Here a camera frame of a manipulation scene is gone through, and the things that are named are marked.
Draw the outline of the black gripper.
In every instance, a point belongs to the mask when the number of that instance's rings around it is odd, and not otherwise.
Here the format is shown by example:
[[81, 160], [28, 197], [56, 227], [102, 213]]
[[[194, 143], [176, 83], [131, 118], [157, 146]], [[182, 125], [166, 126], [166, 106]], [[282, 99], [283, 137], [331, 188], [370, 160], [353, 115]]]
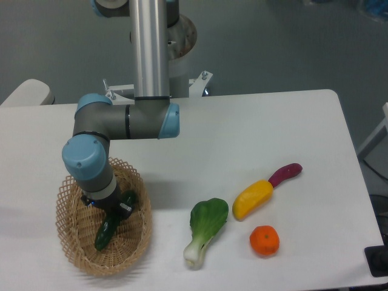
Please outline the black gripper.
[[102, 199], [96, 198], [96, 192], [93, 193], [94, 196], [91, 197], [90, 193], [85, 191], [82, 192], [81, 201], [85, 206], [93, 206], [98, 209], [102, 209], [108, 214], [104, 220], [104, 224], [116, 224], [116, 212], [119, 210], [119, 215], [122, 220], [128, 219], [133, 211], [133, 205], [127, 205], [124, 202], [121, 202], [121, 190], [118, 185], [112, 191], [108, 191], [108, 195]]

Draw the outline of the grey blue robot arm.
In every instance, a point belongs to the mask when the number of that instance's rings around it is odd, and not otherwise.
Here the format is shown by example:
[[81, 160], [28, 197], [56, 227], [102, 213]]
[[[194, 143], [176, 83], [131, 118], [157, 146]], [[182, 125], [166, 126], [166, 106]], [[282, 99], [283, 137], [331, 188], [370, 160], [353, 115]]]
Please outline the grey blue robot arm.
[[103, 4], [103, 15], [127, 8], [134, 52], [134, 103], [114, 105], [103, 95], [83, 96], [75, 112], [72, 137], [62, 160], [82, 190], [85, 205], [127, 219], [126, 202], [109, 163], [110, 142], [120, 139], [164, 139], [179, 135], [179, 106], [170, 100], [167, 29], [179, 20], [178, 1], [125, 1]]

